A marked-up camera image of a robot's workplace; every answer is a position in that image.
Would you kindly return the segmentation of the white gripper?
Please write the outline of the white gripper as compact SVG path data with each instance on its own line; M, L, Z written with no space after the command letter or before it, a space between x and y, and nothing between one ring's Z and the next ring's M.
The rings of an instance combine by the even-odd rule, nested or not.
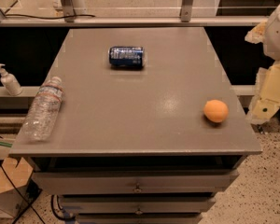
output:
M252 44L263 42L264 54L280 61L280 5L267 22L259 23L246 34L245 41ZM251 124L263 124L279 109L280 62L274 62L268 69L261 67L257 72L255 95L251 99L246 119Z

